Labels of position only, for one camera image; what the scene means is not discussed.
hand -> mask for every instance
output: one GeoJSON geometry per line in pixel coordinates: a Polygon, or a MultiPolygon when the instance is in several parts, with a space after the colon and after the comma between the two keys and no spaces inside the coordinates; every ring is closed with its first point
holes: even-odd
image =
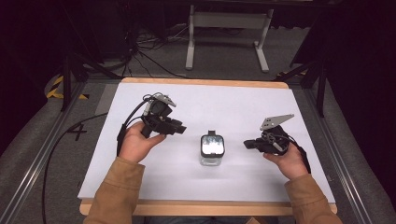
{"type": "Polygon", "coordinates": [[[300,151],[292,143],[289,143],[288,152],[283,156],[276,156],[268,153],[264,153],[263,156],[268,161],[275,163],[280,172],[289,180],[308,174],[300,151]]]}
{"type": "Polygon", "coordinates": [[[165,134],[145,138],[141,133],[144,126],[142,121],[138,121],[127,129],[119,157],[128,161],[140,162],[146,158],[153,147],[165,139],[165,134]]]}

small container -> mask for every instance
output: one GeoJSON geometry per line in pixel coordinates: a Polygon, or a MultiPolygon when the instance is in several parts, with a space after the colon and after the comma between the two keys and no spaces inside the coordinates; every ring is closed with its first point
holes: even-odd
{"type": "Polygon", "coordinates": [[[224,152],[224,139],[221,135],[217,135],[216,131],[208,131],[201,137],[201,165],[220,165],[224,152]]]}

sleeve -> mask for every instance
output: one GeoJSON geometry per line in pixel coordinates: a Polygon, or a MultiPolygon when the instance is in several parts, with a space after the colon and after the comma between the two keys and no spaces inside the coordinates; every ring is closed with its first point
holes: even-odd
{"type": "Polygon", "coordinates": [[[84,224],[132,223],[145,166],[117,157],[96,191],[84,224]]]}
{"type": "Polygon", "coordinates": [[[285,184],[294,217],[298,224],[339,224],[326,196],[312,175],[303,175],[285,184]]]}

person's left hand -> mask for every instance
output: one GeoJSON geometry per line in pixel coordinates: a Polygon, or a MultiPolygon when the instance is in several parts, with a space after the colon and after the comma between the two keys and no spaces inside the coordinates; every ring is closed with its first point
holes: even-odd
{"type": "Polygon", "coordinates": [[[143,121],[138,121],[127,129],[119,157],[128,161],[140,162],[146,158],[153,147],[165,139],[165,134],[146,138],[141,133],[144,126],[143,121]]]}

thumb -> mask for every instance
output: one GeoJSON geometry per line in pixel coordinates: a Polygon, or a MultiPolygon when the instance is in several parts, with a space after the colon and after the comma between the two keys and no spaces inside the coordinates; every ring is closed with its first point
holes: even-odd
{"type": "Polygon", "coordinates": [[[150,147],[155,147],[159,143],[161,143],[161,141],[163,141],[165,138],[166,138],[166,134],[157,134],[154,137],[148,138],[147,141],[150,147]]]}
{"type": "Polygon", "coordinates": [[[267,159],[268,161],[271,161],[277,165],[277,162],[279,161],[279,157],[270,153],[264,153],[263,154],[264,158],[267,159]]]}

